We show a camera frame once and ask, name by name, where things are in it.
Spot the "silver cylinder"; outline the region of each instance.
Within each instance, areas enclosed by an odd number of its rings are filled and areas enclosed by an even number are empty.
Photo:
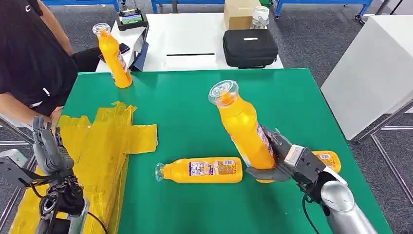
[[[321,188],[321,199],[329,208],[327,222],[335,234],[376,234],[366,215],[357,206],[350,189],[338,182],[328,181]]]

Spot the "green tabletop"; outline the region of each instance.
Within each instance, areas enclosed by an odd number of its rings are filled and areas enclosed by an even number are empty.
[[[121,101],[138,107],[133,124],[158,125],[156,152],[131,155],[120,234],[313,233],[294,181],[260,184],[247,173],[237,184],[178,184],[154,178],[157,162],[180,158],[239,156],[208,92],[236,80],[240,95],[257,110],[259,123],[278,128],[295,144],[331,150],[339,173],[379,233],[391,233],[363,175],[307,69],[142,72],[118,89],[108,73],[79,75],[63,114],[87,115]],[[330,233],[317,204],[307,204],[314,224]]]

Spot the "yellow bottle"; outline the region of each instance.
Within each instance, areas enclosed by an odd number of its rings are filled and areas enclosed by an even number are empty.
[[[171,164],[156,164],[155,179],[177,183],[238,183],[243,178],[237,157],[183,158]]]
[[[268,139],[257,122],[257,113],[251,103],[242,100],[238,84],[224,80],[209,92],[209,101],[218,107],[221,121],[238,149],[245,164],[257,169],[275,166],[274,153]],[[258,180],[270,183],[271,180]]]
[[[93,33],[99,40],[99,48],[106,64],[111,70],[115,85],[126,88],[132,84],[131,72],[119,51],[119,43],[111,35],[111,27],[106,23],[98,23],[93,27]]]
[[[336,173],[341,170],[340,159],[333,151],[313,151],[316,157],[318,157],[327,167],[333,169]]]

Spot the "black zipper case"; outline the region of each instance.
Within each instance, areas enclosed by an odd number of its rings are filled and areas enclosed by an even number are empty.
[[[228,30],[222,40],[230,67],[264,68],[277,59],[278,47],[268,29]]]

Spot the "cardboard box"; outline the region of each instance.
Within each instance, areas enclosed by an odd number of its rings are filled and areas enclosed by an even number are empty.
[[[227,30],[249,29],[252,11],[261,6],[259,0],[225,0],[224,21]]]

